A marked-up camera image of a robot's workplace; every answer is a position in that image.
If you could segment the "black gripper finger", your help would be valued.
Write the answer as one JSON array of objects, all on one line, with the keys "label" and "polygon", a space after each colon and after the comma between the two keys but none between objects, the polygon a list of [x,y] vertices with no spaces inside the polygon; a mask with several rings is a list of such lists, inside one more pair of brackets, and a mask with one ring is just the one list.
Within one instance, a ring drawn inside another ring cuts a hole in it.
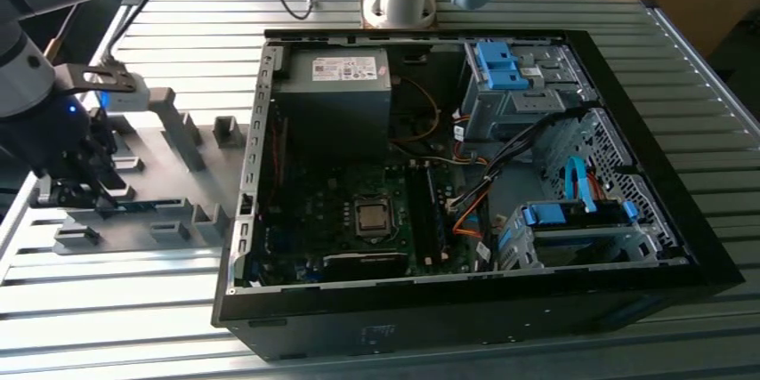
[{"label": "black gripper finger", "polygon": [[76,208],[105,210],[116,207],[114,197],[96,189],[90,155],[62,151],[52,168],[37,181],[34,208]]},{"label": "black gripper finger", "polygon": [[101,195],[105,195],[108,190],[124,190],[126,188],[126,184],[114,169],[113,154],[117,151],[114,135],[109,130],[94,130],[90,132],[90,138],[90,167],[97,185],[96,189]]}]

